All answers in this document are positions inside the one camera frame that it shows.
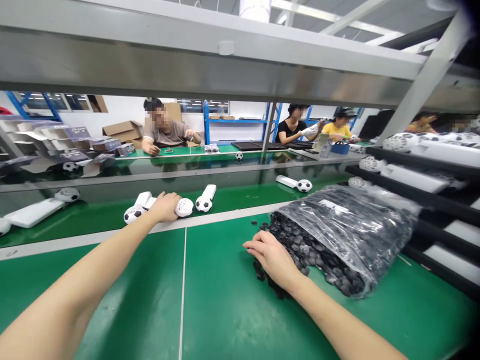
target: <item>plastic bag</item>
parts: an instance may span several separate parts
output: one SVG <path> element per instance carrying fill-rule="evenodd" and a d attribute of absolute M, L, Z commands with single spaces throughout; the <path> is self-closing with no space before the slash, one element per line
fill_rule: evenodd
<path fill-rule="evenodd" d="M 270 232 L 296 264 L 316 265 L 344 295 L 364 298 L 410 240 L 418 217 L 363 189 L 332 185 L 273 211 L 270 219 Z"/>

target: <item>yellow shirt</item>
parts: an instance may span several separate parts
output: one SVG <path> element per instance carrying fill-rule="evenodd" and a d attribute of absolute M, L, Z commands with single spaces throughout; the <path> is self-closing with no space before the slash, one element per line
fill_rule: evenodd
<path fill-rule="evenodd" d="M 325 125 L 321 132 L 325 134 L 330 134 L 330 135 L 342 134 L 343 136 L 346 136 L 348 139 L 352 137 L 352 133 L 350 132 L 350 127 L 348 125 L 344 125 L 342 127 L 336 127 L 335 123 L 333 122 L 329 122 L 327 125 Z"/>

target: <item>black shirt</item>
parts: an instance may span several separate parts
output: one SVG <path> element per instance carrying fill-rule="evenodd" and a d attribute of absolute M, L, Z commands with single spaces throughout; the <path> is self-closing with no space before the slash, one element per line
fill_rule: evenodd
<path fill-rule="evenodd" d="M 307 128 L 307 124 L 305 123 L 305 121 L 302 121 L 302 120 L 299 120 L 298 121 L 298 125 L 296 126 L 296 129 L 295 130 L 290 130 L 289 126 L 287 125 L 287 121 L 284 120 L 282 121 L 281 123 L 278 124 L 278 131 L 276 133 L 276 138 L 275 138 L 275 142 L 276 143 L 280 143 L 280 133 L 283 131 L 285 132 L 285 136 L 287 138 L 291 137 L 292 135 L 295 135 L 296 133 L 298 133 L 299 131 L 302 131 L 302 130 L 305 130 Z"/>

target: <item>glove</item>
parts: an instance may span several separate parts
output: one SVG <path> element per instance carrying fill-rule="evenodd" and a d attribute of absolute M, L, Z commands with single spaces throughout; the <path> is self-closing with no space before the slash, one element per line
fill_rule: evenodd
<path fill-rule="evenodd" d="M 315 125 L 312 125 L 310 127 L 307 127 L 306 129 L 301 131 L 302 136 L 314 136 L 319 133 L 319 124 L 316 123 Z"/>

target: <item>woman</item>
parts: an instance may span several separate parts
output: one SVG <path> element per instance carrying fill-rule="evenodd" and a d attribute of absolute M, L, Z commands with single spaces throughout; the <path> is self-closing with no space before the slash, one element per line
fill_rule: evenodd
<path fill-rule="evenodd" d="M 330 139 L 334 141 L 351 140 L 352 133 L 350 132 L 349 121 L 355 115 L 349 114 L 346 110 L 340 110 L 332 122 L 329 122 L 323 127 L 322 133 L 329 134 Z"/>
<path fill-rule="evenodd" d="M 437 119 L 437 114 L 434 112 L 426 112 L 426 111 L 419 112 L 417 115 L 415 115 L 410 125 L 408 125 L 408 127 L 405 129 L 405 132 L 413 133 L 413 134 L 418 134 L 418 133 L 438 134 L 438 132 L 436 132 L 434 128 L 430 125 L 436 119 Z"/>
<path fill-rule="evenodd" d="M 308 108 L 309 106 L 304 104 L 290 104 L 288 107 L 289 116 L 278 124 L 278 133 L 275 138 L 276 143 L 283 145 L 290 144 L 302 136 L 306 137 L 309 141 L 315 140 L 322 130 L 319 124 L 307 127 L 305 121 L 300 120 L 304 111 Z"/>

